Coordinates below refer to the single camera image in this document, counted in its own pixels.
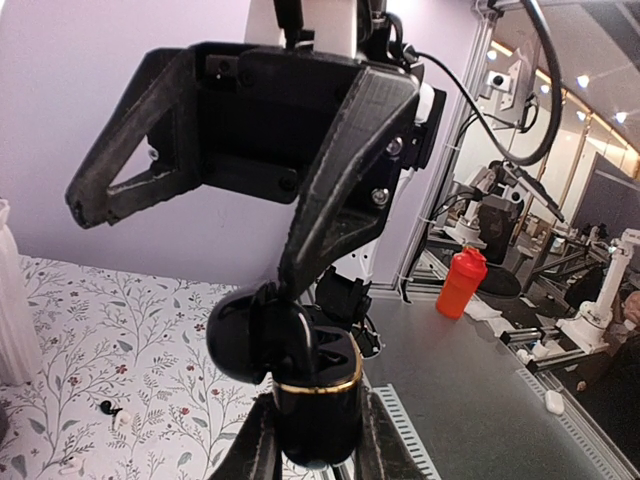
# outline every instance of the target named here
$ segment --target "gray table surface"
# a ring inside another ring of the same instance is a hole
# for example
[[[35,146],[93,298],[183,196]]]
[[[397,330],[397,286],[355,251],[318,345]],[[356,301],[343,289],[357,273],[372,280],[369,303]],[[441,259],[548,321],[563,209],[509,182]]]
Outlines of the gray table surface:
[[[490,329],[434,304],[375,298],[386,346],[365,371],[373,386],[394,386],[442,479],[602,478]]]

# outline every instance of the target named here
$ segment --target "red bottle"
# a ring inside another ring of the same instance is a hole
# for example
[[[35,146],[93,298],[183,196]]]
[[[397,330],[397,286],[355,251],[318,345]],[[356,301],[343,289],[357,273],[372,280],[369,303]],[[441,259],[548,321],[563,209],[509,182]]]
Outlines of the red bottle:
[[[487,259],[475,248],[465,247],[453,256],[436,309],[445,317],[458,320],[467,303],[487,276]]]

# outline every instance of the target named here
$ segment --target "floral tablecloth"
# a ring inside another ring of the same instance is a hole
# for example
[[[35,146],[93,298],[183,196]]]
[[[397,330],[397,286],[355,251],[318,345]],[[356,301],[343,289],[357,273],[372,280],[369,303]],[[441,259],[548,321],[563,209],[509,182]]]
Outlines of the floral tablecloth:
[[[207,354],[207,317],[233,287],[29,257],[22,267],[44,368],[0,386],[11,423],[0,478],[208,478],[268,389],[230,380]],[[132,422],[113,430],[103,400]],[[62,477],[72,455],[83,468]],[[286,464],[285,478],[313,476]]]

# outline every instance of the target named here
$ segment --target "lavender wall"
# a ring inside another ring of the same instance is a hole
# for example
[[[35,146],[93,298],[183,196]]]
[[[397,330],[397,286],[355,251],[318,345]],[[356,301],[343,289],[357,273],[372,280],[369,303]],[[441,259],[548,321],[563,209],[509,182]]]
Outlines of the lavender wall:
[[[469,0],[389,0],[405,38],[465,71],[476,20]],[[249,0],[6,0],[0,16],[0,196],[23,253],[155,275],[246,284],[273,275],[293,206],[202,188],[115,227],[84,231],[64,191],[144,53],[244,38]],[[433,160],[457,92],[450,92]],[[142,146],[125,175],[146,169]],[[409,185],[384,234],[375,280],[390,283],[429,188]]]

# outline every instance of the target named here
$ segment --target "bottle cap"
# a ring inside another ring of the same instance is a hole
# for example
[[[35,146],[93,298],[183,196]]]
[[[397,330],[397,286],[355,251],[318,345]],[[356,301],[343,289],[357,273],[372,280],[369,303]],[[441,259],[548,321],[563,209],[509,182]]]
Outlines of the bottle cap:
[[[487,275],[487,259],[477,249],[465,247],[454,257],[455,268],[468,277],[484,278]]]

